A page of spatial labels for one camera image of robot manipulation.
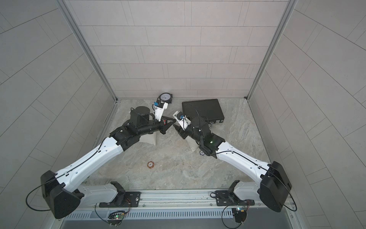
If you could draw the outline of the cream cloth soil bag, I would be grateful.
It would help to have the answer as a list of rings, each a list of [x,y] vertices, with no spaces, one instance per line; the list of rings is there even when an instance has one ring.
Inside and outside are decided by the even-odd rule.
[[[186,141],[191,149],[192,152],[196,151],[198,148],[199,148],[199,144],[194,140],[192,139],[191,137],[187,137],[186,138]]]

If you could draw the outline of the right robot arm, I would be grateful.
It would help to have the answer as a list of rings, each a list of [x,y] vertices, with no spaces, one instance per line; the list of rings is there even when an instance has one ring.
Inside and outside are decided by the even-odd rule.
[[[267,163],[240,151],[224,138],[212,133],[202,117],[189,120],[179,111],[173,117],[178,123],[175,129],[183,139],[191,138],[205,155],[234,166],[255,182],[253,188],[249,189],[244,182],[234,181],[227,191],[226,200],[229,203],[243,205],[248,200],[260,200],[269,209],[281,212],[292,189],[281,164],[276,161]]]

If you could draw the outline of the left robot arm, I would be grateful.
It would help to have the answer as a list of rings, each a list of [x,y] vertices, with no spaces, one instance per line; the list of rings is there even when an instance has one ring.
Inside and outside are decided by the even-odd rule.
[[[139,142],[141,136],[159,131],[165,134],[174,118],[155,116],[150,109],[139,106],[130,111],[130,119],[116,128],[100,145],[56,173],[41,176],[42,194],[56,219],[70,215],[79,207],[103,203],[113,207],[126,205],[125,189],[116,181],[100,186],[82,183],[115,156]]]

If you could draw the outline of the black round gauge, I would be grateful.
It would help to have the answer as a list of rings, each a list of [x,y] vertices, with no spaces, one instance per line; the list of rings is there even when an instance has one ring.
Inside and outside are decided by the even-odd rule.
[[[159,95],[159,99],[164,103],[171,104],[173,100],[173,95],[171,93],[162,93]]]

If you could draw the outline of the black hard case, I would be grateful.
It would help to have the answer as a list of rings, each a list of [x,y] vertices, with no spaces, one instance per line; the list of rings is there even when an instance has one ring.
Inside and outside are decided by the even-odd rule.
[[[182,102],[182,110],[191,121],[197,116],[203,117],[209,124],[223,123],[225,119],[218,99]]]

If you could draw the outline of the right circuit board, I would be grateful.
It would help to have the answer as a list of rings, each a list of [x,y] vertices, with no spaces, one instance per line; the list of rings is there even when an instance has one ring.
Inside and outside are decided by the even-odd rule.
[[[232,208],[232,214],[235,223],[242,224],[247,219],[247,209],[245,208]]]

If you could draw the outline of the circuit board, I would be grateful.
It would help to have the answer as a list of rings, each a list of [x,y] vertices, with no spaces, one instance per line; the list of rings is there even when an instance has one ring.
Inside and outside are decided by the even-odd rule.
[[[126,211],[123,210],[119,210],[119,211],[115,211],[109,214],[108,218],[107,218],[107,222],[110,225],[114,225],[114,226],[119,226],[123,219],[126,216]]]
[[[232,214],[235,223],[242,224],[247,219],[247,209],[245,208],[232,208]]]

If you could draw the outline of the left circuit board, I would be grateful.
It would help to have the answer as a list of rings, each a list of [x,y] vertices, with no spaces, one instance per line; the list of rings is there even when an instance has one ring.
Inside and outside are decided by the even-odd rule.
[[[126,216],[126,211],[123,210],[119,210],[119,211],[115,211],[109,214],[108,218],[107,218],[107,222],[110,225],[114,225],[114,226],[119,226],[123,219]]]

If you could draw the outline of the white vent grille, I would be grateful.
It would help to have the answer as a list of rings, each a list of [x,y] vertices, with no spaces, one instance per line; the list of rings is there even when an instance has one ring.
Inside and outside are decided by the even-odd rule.
[[[111,211],[93,210],[76,211],[68,215],[66,220],[97,220],[100,217],[107,218]],[[126,219],[232,219],[232,210],[223,209],[180,209],[180,210],[132,210]]]

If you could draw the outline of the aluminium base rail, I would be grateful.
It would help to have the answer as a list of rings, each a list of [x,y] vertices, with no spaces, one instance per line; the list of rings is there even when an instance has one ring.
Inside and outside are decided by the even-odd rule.
[[[236,181],[232,186],[225,191],[233,192],[241,200],[251,199],[255,204],[263,203],[269,209],[280,212],[285,206],[285,202],[289,196],[289,191],[284,187],[280,190],[275,189],[260,189],[251,183],[243,183]],[[214,198],[210,197],[212,190],[208,189],[177,189],[177,190],[145,190],[141,192],[141,197],[138,207],[166,207],[166,208],[208,208],[214,207],[226,207],[217,206]],[[104,199],[104,196],[109,196],[107,190],[99,192],[94,186],[82,187],[82,197],[80,207],[99,203],[109,203],[112,200]]]

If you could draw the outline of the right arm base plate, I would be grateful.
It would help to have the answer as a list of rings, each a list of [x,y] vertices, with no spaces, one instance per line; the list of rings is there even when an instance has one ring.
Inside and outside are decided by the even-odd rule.
[[[217,190],[210,194],[214,198],[217,206],[254,206],[255,202],[251,199],[241,200],[233,192]]]

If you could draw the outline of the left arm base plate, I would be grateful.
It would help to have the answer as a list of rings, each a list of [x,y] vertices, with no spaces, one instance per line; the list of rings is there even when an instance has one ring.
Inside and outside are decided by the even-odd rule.
[[[137,208],[141,192],[121,192],[109,203],[99,203],[99,208]]]

